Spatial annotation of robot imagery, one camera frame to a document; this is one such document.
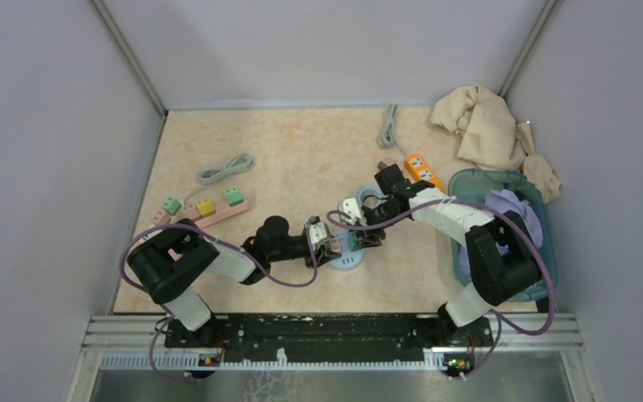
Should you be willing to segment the pink plug adapter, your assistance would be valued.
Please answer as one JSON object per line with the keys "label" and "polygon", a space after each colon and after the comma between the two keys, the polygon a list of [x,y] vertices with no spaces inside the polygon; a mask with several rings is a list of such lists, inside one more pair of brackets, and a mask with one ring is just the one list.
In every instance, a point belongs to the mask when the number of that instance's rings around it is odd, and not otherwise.
{"label": "pink plug adapter", "polygon": [[382,170],[382,169],[388,168],[391,165],[394,165],[396,163],[397,163],[397,161],[394,158],[385,157],[381,161],[378,162],[378,169]]}

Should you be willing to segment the round blue socket hub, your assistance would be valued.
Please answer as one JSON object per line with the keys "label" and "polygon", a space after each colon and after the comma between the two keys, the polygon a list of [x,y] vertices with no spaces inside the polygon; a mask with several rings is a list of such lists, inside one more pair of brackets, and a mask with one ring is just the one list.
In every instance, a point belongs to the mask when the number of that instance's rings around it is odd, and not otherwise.
{"label": "round blue socket hub", "polygon": [[359,249],[350,251],[348,249],[347,234],[347,231],[339,231],[335,234],[335,237],[339,238],[342,241],[343,252],[339,257],[329,261],[328,264],[336,271],[352,271],[357,268],[363,261],[364,250]]}

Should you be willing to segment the orange power strip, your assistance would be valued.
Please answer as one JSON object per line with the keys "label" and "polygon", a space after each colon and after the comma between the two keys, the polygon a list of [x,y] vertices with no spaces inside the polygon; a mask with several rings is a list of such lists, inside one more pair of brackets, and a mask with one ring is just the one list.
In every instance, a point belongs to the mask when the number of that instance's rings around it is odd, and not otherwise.
{"label": "orange power strip", "polygon": [[413,180],[425,180],[434,184],[443,193],[447,192],[445,185],[440,181],[438,175],[419,153],[408,155],[405,158],[404,166]]}

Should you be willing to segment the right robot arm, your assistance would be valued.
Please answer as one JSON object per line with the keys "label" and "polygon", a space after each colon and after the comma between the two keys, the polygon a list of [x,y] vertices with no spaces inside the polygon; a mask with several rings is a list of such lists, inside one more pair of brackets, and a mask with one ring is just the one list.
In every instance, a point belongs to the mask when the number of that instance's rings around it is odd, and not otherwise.
{"label": "right robot arm", "polygon": [[427,224],[465,248],[471,281],[438,310],[443,342],[461,344],[471,333],[471,323],[548,277],[548,268],[516,212],[501,213],[452,198],[426,180],[412,183],[397,165],[378,171],[374,178],[382,193],[376,206],[349,198],[327,216],[334,225],[355,233],[360,248],[380,245],[385,228],[403,219]]}

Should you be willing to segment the pink power strip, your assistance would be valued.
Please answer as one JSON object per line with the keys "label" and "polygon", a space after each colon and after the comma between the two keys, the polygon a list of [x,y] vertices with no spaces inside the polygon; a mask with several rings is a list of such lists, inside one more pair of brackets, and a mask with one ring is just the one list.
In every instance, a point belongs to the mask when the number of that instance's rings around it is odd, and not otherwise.
{"label": "pink power strip", "polygon": [[[205,229],[208,228],[209,226],[212,226],[214,224],[218,224],[226,219],[233,218],[234,216],[240,215],[246,211],[249,210],[249,204],[245,200],[242,204],[239,204],[234,207],[230,207],[227,203],[214,203],[215,208],[216,208],[216,213],[208,216],[206,218],[200,218],[198,220],[193,220],[193,222],[200,228],[200,229]],[[171,222],[170,223],[175,223],[178,222],[180,219],[185,219],[181,215],[182,209],[179,210],[179,212],[171,216]]]}

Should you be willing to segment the teal plug adapter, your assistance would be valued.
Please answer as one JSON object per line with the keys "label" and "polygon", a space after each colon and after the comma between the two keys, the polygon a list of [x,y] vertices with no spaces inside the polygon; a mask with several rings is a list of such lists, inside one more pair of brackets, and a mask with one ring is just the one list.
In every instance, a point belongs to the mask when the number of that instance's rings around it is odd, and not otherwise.
{"label": "teal plug adapter", "polygon": [[347,247],[350,251],[355,251],[357,249],[358,238],[354,233],[349,232],[347,234]]}

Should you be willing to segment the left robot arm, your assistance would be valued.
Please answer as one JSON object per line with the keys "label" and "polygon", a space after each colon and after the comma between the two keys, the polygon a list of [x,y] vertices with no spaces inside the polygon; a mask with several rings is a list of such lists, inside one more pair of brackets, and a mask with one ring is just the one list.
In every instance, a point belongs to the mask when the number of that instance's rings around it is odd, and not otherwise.
{"label": "left robot arm", "polygon": [[241,246],[205,233],[191,219],[163,224],[147,231],[139,245],[132,245],[121,258],[136,283],[184,327],[184,334],[199,347],[211,344],[218,325],[193,283],[205,272],[253,285],[271,276],[271,265],[302,260],[316,276],[321,265],[342,255],[340,241],[325,223],[311,217],[301,234],[289,232],[288,221],[278,215],[267,218]]}

